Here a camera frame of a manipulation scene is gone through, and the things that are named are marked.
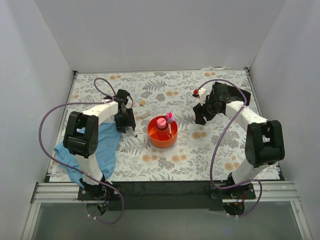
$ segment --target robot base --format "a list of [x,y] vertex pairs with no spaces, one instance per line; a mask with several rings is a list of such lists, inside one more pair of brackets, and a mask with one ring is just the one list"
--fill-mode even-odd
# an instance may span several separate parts
[[[210,185],[210,196],[212,200],[234,199],[235,202],[242,196],[245,196],[245,199],[256,198],[254,186],[251,183],[227,190],[216,189],[213,185]],[[245,212],[245,204],[240,204],[240,202],[241,201],[239,201],[239,204],[231,202],[224,203],[223,208],[230,215],[241,215]]]

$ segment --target glass panel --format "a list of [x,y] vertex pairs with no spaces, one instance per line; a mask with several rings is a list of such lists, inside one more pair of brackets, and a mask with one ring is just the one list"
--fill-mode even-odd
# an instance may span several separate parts
[[[102,218],[118,214],[107,211]],[[126,210],[112,226],[87,217],[85,203],[43,203],[32,239],[299,240],[301,235],[290,202],[261,202],[240,219],[203,209]]]

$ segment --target orange bowl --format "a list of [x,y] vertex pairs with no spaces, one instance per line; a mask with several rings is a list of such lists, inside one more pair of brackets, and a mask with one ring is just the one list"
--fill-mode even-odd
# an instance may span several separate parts
[[159,129],[157,127],[157,120],[160,118],[165,118],[165,116],[156,116],[148,124],[148,135],[150,142],[157,148],[165,149],[171,147],[177,140],[178,137],[178,124],[173,121],[171,125],[171,136],[169,132],[169,127],[165,129]]

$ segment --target floral pattern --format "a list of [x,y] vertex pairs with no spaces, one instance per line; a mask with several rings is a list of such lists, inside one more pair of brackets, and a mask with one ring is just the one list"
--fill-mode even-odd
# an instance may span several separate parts
[[[133,112],[136,121],[137,138],[128,130],[121,134],[116,150],[116,165],[110,181],[201,181],[209,180],[210,163],[217,141],[230,119],[223,114],[217,115],[206,125],[195,124],[193,107],[199,100],[192,97],[193,90],[203,82],[212,79],[232,81],[248,92],[251,87],[243,70],[197,70],[166,72],[131,73],[92,73],[78,74],[70,102],[100,102],[104,97],[94,87],[95,78],[107,79],[115,91],[127,90],[135,104]],[[105,93],[110,87],[97,81]],[[145,100],[144,106],[139,103]],[[82,112],[92,105],[70,105],[67,116],[72,111]],[[250,108],[258,113],[254,96],[251,95]],[[141,119],[141,115],[150,115]],[[153,146],[148,138],[147,126],[150,120],[159,115],[172,112],[178,124],[178,138],[169,148]],[[63,140],[68,118],[64,120],[59,140]],[[245,158],[246,132],[236,123],[227,131],[218,149],[213,168],[213,177],[225,180]],[[258,175],[259,179],[279,179],[277,166],[266,168]],[[50,182],[69,182],[65,169],[54,163]]]

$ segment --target pink cap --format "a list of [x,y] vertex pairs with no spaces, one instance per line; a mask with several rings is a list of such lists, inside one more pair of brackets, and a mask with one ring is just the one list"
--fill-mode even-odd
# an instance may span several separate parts
[[156,121],[156,125],[158,126],[158,128],[164,129],[167,125],[167,121],[163,117],[161,117]]
[[168,118],[172,119],[172,117],[173,117],[172,112],[169,112],[167,115],[165,115],[165,119],[167,119],[167,120],[168,120]]

